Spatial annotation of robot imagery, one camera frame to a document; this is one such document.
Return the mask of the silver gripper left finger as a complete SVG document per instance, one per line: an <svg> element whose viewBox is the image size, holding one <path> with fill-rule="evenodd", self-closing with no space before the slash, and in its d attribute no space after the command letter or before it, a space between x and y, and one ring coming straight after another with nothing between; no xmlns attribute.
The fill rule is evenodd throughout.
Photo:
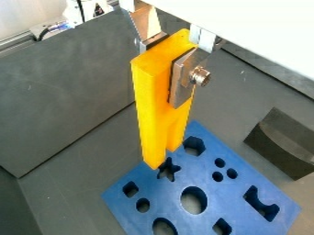
<svg viewBox="0 0 314 235"><path fill-rule="evenodd" d="M118 6L133 28L138 53L144 53L168 37L160 28L156 8L142 0L118 0Z"/></svg>

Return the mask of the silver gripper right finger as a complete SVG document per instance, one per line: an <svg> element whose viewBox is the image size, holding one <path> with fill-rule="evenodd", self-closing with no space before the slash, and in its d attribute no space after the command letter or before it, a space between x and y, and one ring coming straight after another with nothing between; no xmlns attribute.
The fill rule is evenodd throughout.
<svg viewBox="0 0 314 235"><path fill-rule="evenodd" d="M196 25L189 26L188 41L195 46L172 61L168 103L173 108L191 98L196 85L207 85L211 73L204 69L204 64L209 54L225 43L220 36Z"/></svg>

